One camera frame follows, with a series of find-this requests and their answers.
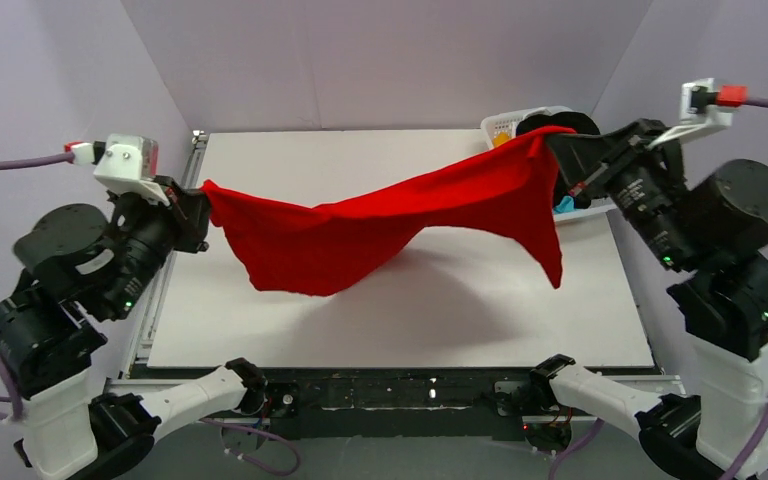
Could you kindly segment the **red t-shirt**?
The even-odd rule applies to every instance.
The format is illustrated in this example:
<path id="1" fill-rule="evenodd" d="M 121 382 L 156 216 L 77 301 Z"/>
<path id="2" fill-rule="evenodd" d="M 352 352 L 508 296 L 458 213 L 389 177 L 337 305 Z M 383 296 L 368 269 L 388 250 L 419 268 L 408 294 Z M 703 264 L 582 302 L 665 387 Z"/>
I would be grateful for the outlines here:
<path id="1" fill-rule="evenodd" d="M 562 283 L 553 218 L 559 166 L 546 126 L 444 168 L 334 203 L 306 207 L 223 188 L 200 190 L 258 291 L 330 296 L 395 257 L 422 230 L 456 227 L 511 239 Z"/>

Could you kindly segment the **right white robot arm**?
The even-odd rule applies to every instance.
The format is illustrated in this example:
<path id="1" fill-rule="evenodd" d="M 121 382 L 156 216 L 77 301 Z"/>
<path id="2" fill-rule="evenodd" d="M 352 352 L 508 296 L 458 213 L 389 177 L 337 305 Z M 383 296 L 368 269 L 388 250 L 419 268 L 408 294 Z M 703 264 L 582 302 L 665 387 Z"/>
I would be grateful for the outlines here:
<path id="1" fill-rule="evenodd" d="M 668 294 L 697 354 L 700 390 L 637 390 L 559 354 L 502 386 L 501 413 L 586 412 L 634 437 L 677 479 L 768 472 L 768 166 L 731 160 L 688 187 L 685 133 L 655 120 L 529 138 L 548 147 L 571 195 L 611 199 L 660 264 L 686 274 Z"/>

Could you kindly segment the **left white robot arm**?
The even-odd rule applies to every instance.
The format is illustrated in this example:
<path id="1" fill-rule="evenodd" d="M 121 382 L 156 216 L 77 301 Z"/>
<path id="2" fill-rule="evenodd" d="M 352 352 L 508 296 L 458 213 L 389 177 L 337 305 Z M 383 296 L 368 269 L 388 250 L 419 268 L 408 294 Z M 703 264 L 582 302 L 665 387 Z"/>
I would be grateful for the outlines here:
<path id="1" fill-rule="evenodd" d="M 170 433 L 265 403 L 262 371 L 241 358 L 154 393 L 91 390 L 92 354 L 106 343 L 95 322 L 126 318 L 172 253 L 208 247 L 207 195 L 169 177 L 160 194 L 111 194 L 111 216 L 59 207 L 14 244 L 23 269 L 0 302 L 0 359 L 23 402 L 16 450 L 42 479 L 116 478 Z"/>

